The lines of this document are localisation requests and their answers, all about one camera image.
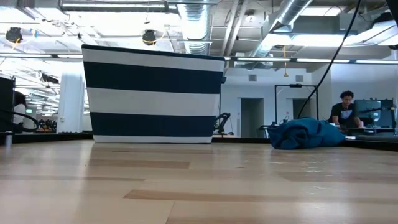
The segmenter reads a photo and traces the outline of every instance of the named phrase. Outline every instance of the exposed ceiling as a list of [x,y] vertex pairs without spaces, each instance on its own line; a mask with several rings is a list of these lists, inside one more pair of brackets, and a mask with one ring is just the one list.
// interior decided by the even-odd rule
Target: exposed ceiling
[[[182,20],[175,13],[160,13],[149,10],[148,1],[122,1],[122,0],[74,0],[72,3],[102,2],[118,4],[139,4],[143,10],[116,11],[106,8],[102,11],[82,10],[72,8],[69,11],[54,10],[51,7],[38,7],[34,10],[24,11],[15,5],[15,0],[1,1],[0,5],[0,52],[1,53],[40,53],[40,54],[80,54],[81,45],[104,45],[112,47],[126,47],[135,49],[152,49],[169,52],[185,53],[186,39],[182,34]],[[262,40],[262,27],[266,16],[279,10],[282,0],[257,0],[249,1],[246,12],[252,12],[252,19],[244,17],[239,28],[232,54],[253,51]],[[303,11],[302,16],[337,16],[342,12],[350,12],[355,7],[356,0],[314,0]],[[209,38],[210,55],[220,55],[228,21],[231,18],[233,0],[220,0],[210,9]],[[361,7],[361,13],[385,6],[384,0],[367,0]],[[235,18],[239,16],[238,6]],[[6,38],[10,27],[22,28],[23,41],[13,44]],[[146,29],[156,30],[157,43],[147,46],[142,43],[142,34]],[[287,45],[285,49],[273,47],[270,51],[274,57],[299,57],[299,58],[330,58],[336,47],[309,47]],[[391,54],[387,46],[372,45],[367,47],[344,47],[339,58],[384,58]],[[17,85],[47,85],[38,78],[38,73],[44,73],[60,80],[62,71],[67,69],[68,61],[56,60],[29,60],[0,58],[0,75],[17,77]],[[289,68],[307,68],[306,63],[291,63]],[[284,63],[274,63],[278,69]],[[57,96],[59,85],[52,89],[36,89],[44,92],[50,98]]]

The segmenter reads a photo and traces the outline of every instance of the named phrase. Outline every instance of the doorway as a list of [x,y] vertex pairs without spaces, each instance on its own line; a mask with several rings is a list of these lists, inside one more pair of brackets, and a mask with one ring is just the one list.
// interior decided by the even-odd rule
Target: doorway
[[264,125],[264,99],[241,98],[241,137],[257,138],[257,129]]
[[[306,99],[293,99],[293,118],[297,119],[299,116],[299,112],[301,107],[303,106]],[[311,117],[311,101],[305,105],[303,113],[301,114],[302,118]]]

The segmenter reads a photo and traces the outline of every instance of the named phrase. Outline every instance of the navy and white striped fabric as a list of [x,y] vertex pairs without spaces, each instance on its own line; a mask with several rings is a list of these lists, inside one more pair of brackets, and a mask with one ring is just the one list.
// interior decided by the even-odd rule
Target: navy and white striped fabric
[[96,142],[211,142],[223,58],[82,49]]

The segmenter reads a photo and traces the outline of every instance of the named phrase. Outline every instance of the ductwork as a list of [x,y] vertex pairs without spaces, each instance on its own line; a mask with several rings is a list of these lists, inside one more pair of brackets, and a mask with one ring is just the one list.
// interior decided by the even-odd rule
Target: ductwork
[[[273,21],[270,21],[269,18],[266,20],[266,23],[270,24],[266,26],[266,35],[270,31],[279,29],[283,26],[291,26],[311,2],[312,0],[284,0],[280,5],[276,18]],[[252,52],[251,57],[265,57],[272,47],[272,44],[267,43],[267,38],[265,36],[262,42]],[[264,67],[259,63],[247,65],[248,66],[245,67],[251,69]]]
[[[208,37],[209,5],[179,4],[178,11],[182,20],[184,39],[203,40]],[[209,44],[201,42],[186,42],[188,54],[208,55]]]

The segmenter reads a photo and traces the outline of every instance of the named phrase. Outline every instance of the blue jacket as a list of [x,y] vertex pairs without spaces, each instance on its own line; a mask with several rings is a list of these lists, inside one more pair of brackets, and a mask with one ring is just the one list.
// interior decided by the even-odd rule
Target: blue jacket
[[345,140],[337,127],[327,121],[302,118],[268,129],[272,147],[276,149],[308,149],[333,147]]

